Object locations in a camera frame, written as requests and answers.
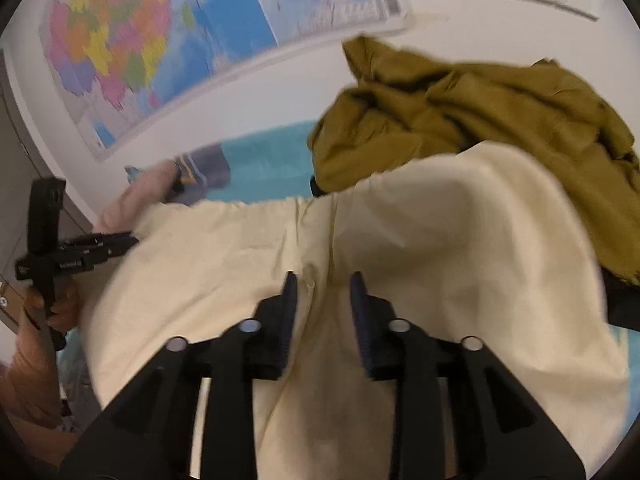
colorful map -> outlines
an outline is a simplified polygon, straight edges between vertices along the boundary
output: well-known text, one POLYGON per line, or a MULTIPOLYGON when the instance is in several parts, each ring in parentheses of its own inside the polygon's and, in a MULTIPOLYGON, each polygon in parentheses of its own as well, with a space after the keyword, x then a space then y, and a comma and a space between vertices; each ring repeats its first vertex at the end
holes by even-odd
POLYGON ((204 80, 280 45, 383 19, 378 0, 50 0, 40 37, 69 114, 104 160, 204 80))

olive brown garment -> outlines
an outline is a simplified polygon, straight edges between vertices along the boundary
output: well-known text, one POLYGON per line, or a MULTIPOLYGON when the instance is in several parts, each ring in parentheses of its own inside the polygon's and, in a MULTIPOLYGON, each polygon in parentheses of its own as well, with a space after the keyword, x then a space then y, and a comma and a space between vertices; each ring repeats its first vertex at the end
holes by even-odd
POLYGON ((562 183, 600 263, 640 285, 640 173, 619 115, 555 61, 450 64, 367 37, 344 43, 358 84, 308 138, 318 186, 340 191, 482 140, 529 152, 562 183))

